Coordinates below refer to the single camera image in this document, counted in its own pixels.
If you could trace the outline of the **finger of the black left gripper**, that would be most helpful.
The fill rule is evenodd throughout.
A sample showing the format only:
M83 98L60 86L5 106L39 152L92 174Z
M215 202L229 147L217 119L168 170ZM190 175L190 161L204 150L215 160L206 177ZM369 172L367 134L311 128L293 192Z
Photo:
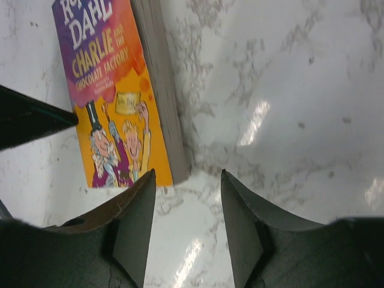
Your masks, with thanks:
M56 134L79 123L75 113L1 86L1 149Z

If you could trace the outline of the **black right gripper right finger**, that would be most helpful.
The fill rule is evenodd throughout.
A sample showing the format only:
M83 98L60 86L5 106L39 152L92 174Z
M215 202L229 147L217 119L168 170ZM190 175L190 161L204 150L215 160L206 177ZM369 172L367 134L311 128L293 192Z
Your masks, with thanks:
M383 219L320 224L292 214L221 173L236 287L382 287Z

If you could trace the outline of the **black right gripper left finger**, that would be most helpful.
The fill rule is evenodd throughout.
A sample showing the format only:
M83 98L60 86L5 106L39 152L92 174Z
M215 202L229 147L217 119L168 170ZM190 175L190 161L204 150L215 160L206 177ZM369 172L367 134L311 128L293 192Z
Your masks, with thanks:
M2 287L142 287L155 172L61 226L1 220Z

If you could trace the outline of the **Roald Dahl Charlie book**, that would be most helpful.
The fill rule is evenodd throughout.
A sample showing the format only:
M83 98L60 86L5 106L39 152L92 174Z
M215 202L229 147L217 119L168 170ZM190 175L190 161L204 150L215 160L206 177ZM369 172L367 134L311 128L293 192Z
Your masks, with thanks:
M87 185L158 186L190 174L159 1L52 5Z

